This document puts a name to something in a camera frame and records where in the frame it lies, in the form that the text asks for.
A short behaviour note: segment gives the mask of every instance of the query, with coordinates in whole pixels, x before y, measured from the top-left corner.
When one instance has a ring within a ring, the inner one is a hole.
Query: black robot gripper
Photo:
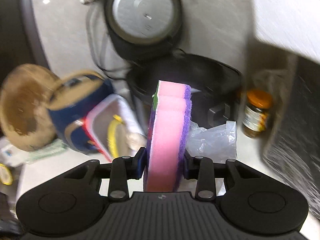
[[[129,197],[127,180],[140,179],[146,161],[145,148],[108,164],[90,160],[29,190],[16,205],[22,240],[305,239],[303,195],[239,161],[213,163],[186,152],[183,176],[197,179],[195,197]],[[216,196],[215,178],[224,178],[225,195]],[[102,179],[110,179],[108,196],[99,195]]]

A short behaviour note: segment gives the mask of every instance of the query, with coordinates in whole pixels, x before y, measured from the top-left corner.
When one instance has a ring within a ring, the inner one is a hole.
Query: black pot
[[[241,91],[239,71],[198,55],[168,54],[134,65],[127,74],[132,101],[145,131],[159,80],[193,88],[191,117],[200,127],[209,129],[237,119]]]

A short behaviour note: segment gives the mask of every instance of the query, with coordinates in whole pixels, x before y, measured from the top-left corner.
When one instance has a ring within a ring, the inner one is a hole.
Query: glass jar
[[[243,132],[250,138],[257,137],[266,130],[272,96],[259,89],[247,92],[247,105],[244,110]]]

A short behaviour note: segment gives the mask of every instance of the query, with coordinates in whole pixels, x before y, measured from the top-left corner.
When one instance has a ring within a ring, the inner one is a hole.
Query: screw
[[[167,196],[163,194],[158,196],[158,199],[165,199],[165,198],[167,198]]]
[[[125,197],[125,195],[126,195],[125,192],[122,190],[114,190],[110,193],[110,196],[112,198],[123,198]]]
[[[210,190],[201,190],[199,193],[198,193],[198,196],[200,198],[212,198],[214,196],[213,192],[210,191]]]

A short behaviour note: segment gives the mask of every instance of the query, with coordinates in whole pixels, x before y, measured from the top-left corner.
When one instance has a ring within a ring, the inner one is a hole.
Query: yellow object
[[[125,143],[125,125],[122,118],[119,115],[114,114],[113,120],[110,122],[108,127],[108,149],[113,158],[119,157],[118,146],[122,146]],[[127,151],[121,152],[121,155],[125,155]]]
[[[0,163],[0,181],[5,185],[11,185],[13,178],[10,170]]]
[[[250,104],[261,109],[269,109],[272,106],[272,96],[259,89],[251,89],[247,92]]]

